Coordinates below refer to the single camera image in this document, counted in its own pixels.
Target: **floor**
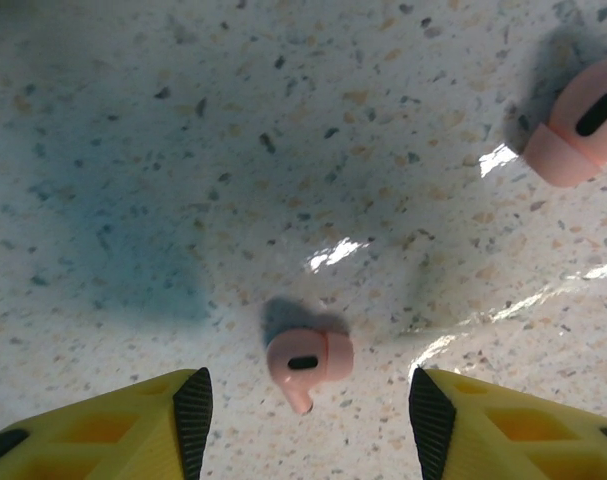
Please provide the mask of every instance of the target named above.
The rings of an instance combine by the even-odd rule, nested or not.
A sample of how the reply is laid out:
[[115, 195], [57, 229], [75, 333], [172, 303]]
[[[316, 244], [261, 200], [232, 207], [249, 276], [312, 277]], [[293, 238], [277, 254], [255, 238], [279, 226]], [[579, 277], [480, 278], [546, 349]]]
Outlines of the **floor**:
[[607, 415], [607, 171], [518, 157], [607, 0], [404, 1], [0, 0], [0, 428], [207, 366], [204, 478], [415, 480], [418, 364]]

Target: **wireless earbud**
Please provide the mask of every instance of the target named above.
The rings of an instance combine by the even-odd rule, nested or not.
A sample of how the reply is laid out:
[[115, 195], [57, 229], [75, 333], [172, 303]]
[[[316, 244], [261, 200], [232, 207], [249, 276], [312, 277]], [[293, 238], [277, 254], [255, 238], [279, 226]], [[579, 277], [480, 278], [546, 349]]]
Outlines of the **wireless earbud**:
[[347, 335], [293, 329], [270, 342], [267, 364], [294, 411], [303, 414], [312, 410], [312, 388], [352, 372], [354, 348]]
[[607, 60], [579, 74], [554, 104], [523, 152], [546, 182], [572, 187], [607, 164]]

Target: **white tiled floor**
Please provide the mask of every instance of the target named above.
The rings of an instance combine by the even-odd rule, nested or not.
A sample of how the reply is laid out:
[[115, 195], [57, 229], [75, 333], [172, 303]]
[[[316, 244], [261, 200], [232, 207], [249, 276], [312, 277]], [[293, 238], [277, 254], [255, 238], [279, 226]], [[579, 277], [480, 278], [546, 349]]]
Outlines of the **white tiled floor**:
[[[514, 153], [606, 56], [606, 1], [0, 0], [0, 428], [208, 366], [205, 478], [389, 480], [417, 363], [607, 415], [607, 172]], [[297, 304], [357, 352], [300, 418]]]

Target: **pink earbud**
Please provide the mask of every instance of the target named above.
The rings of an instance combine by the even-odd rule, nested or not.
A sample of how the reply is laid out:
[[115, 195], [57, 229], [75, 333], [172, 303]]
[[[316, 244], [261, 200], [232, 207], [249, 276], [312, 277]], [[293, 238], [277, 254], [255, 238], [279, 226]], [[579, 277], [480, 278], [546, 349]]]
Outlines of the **pink earbud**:
[[313, 387], [352, 372], [354, 348], [347, 335], [298, 328], [270, 342], [267, 364], [294, 411], [303, 414], [312, 410]]
[[557, 187], [573, 187], [601, 171], [607, 164], [607, 60], [563, 90], [548, 125], [539, 125], [523, 157]]

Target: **earbud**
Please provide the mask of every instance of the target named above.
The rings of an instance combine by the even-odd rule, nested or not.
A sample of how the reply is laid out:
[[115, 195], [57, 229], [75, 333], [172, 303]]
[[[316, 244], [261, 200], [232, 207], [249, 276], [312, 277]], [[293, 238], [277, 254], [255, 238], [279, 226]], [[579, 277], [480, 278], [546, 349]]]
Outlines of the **earbud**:
[[303, 414], [312, 410], [312, 388], [352, 372], [354, 348], [347, 335], [292, 329], [270, 342], [267, 364], [294, 411]]
[[546, 182], [573, 187], [607, 164], [607, 60], [579, 74], [554, 104], [523, 152]]

